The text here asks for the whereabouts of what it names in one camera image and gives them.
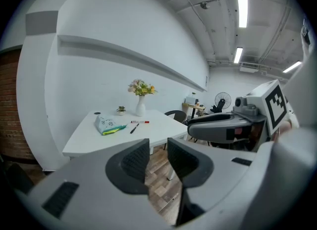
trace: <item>desk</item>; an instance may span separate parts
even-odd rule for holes
[[[192,113],[192,119],[194,118],[194,115],[195,115],[195,109],[199,109],[199,110],[204,110],[206,109],[206,107],[200,107],[200,106],[197,106],[197,105],[189,105],[187,103],[183,103],[183,106],[184,107],[189,107],[189,108],[193,108],[193,113]]]
[[[167,138],[187,139],[187,126],[175,121],[157,110],[147,110],[145,116],[137,117],[133,112],[126,111],[124,116],[113,116],[113,119],[127,127],[114,134],[102,136],[95,127],[97,115],[95,111],[88,113],[83,121],[76,128],[62,153],[64,156],[78,157],[85,153],[94,152],[111,146],[116,146],[129,141],[148,138],[150,140],[150,154],[153,148],[167,142]],[[149,124],[140,124],[138,128],[130,134],[137,124],[131,121],[149,121]],[[172,179],[175,172],[171,168],[168,178]]]

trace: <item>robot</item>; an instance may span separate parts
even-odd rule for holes
[[[265,229],[294,204],[317,163],[312,127],[271,141],[285,118],[286,99],[276,80],[236,98],[232,113],[189,122],[188,134],[195,138],[222,144],[245,140],[250,151],[169,138],[168,160],[183,184],[175,226],[148,201],[148,139],[75,158],[27,195],[16,192],[48,229]],[[242,132],[236,134],[237,128]]]

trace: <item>marker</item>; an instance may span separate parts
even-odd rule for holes
[[[132,124],[148,124],[149,121],[131,121]]]
[[[130,131],[130,134],[133,134],[134,130],[137,129],[138,126],[139,126],[139,124],[137,124],[137,126],[134,127],[132,131]]]

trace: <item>flower vase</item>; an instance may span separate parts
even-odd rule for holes
[[[135,114],[139,117],[143,117],[145,115],[144,96],[139,96],[139,102],[136,107]]]

